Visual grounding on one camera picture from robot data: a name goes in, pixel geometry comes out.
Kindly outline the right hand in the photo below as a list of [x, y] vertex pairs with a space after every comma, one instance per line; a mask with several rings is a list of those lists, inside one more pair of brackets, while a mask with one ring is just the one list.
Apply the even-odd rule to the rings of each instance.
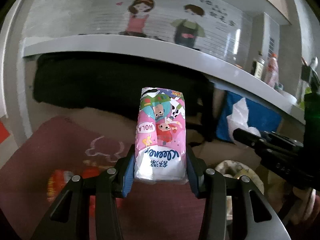
[[296, 187], [284, 195], [278, 217], [284, 225], [312, 224], [319, 215], [319, 195], [315, 189]]

